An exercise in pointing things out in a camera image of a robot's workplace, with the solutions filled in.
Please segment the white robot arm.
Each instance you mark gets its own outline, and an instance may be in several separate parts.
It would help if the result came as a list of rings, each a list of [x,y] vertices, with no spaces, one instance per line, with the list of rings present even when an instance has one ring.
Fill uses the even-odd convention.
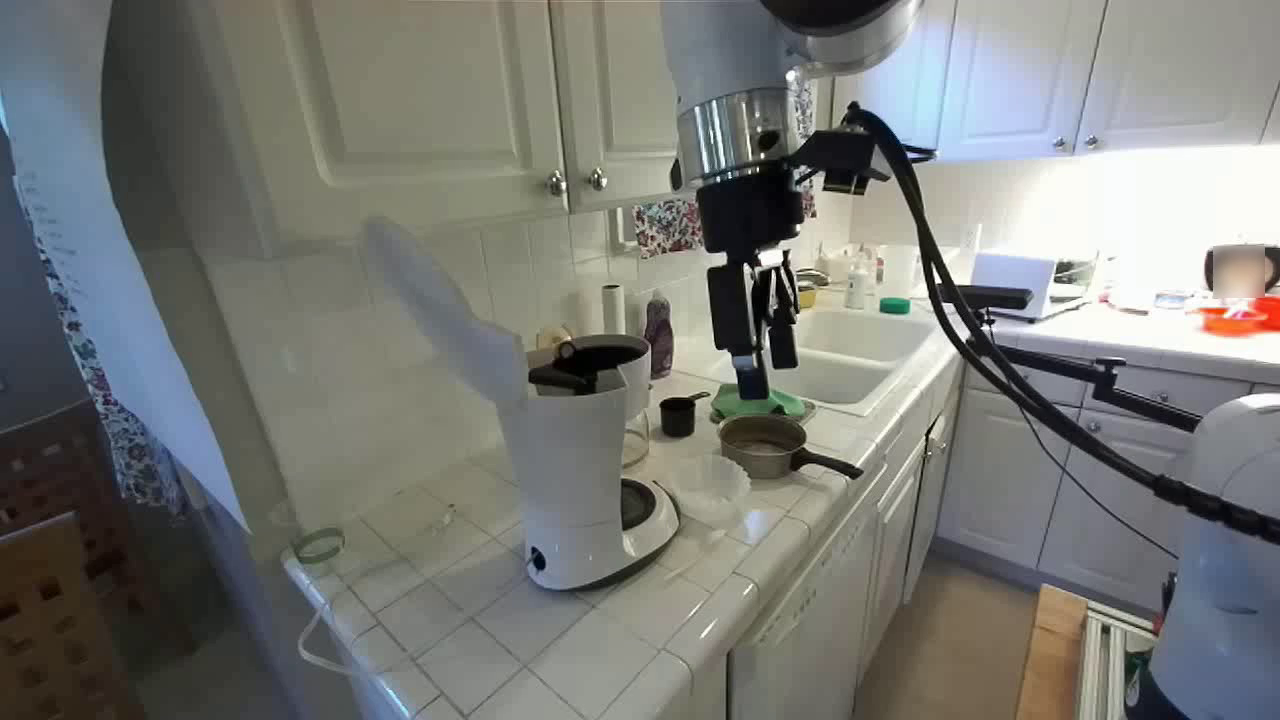
[[[829,134],[796,134],[787,89],[890,62],[926,0],[662,0],[675,85],[673,184],[701,208],[712,341],[751,399],[796,361],[792,267],[814,177],[839,191],[894,177],[921,205],[921,150],[855,106]],[[1280,720],[1280,399],[1237,398],[1193,419],[1189,466],[1149,473],[1054,408],[961,296],[933,236],[916,240],[947,344],[1039,430],[1189,517],[1158,649],[1132,720]]]

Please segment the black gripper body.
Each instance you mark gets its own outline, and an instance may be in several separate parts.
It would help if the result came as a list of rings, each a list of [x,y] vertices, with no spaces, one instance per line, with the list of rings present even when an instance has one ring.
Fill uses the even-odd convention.
[[[697,191],[697,205],[705,225],[705,250],[732,257],[777,250],[782,240],[792,240],[803,219],[803,196],[782,168],[708,184]]]

